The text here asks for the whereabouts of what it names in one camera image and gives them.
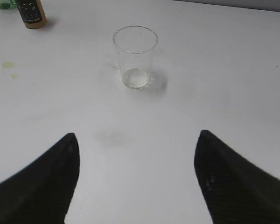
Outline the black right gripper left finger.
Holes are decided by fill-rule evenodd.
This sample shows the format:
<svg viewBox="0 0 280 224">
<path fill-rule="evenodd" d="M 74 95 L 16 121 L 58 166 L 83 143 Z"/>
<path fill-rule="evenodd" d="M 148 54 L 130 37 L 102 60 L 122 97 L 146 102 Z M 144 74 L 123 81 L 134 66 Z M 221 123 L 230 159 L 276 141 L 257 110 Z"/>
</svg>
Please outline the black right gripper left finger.
<svg viewBox="0 0 280 224">
<path fill-rule="evenodd" d="M 63 224 L 80 174 L 74 133 L 0 183 L 0 224 Z"/>
</svg>

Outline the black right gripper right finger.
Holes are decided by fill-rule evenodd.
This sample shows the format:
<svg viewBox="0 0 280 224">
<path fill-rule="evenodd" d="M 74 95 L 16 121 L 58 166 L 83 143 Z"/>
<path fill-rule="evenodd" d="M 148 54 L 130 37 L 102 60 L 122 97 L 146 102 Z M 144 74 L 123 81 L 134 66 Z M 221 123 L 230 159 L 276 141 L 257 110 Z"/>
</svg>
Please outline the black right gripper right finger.
<svg viewBox="0 0 280 224">
<path fill-rule="evenodd" d="M 280 224 L 280 180 L 208 130 L 200 132 L 195 173 L 215 224 Z"/>
</svg>

